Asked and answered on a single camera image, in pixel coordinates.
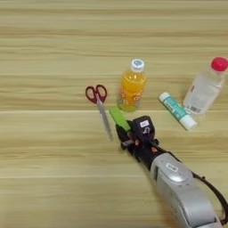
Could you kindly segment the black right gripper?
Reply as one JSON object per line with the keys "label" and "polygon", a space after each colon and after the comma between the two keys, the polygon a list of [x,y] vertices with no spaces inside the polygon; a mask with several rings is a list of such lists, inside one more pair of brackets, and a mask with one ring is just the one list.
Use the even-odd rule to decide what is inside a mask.
{"label": "black right gripper", "polygon": [[151,169],[151,164],[157,156],[166,153],[165,150],[159,147],[158,139],[153,139],[153,141],[148,139],[143,141],[139,138],[130,139],[127,131],[122,126],[116,125],[116,130],[121,149],[128,151],[138,162],[143,163],[148,170]]}

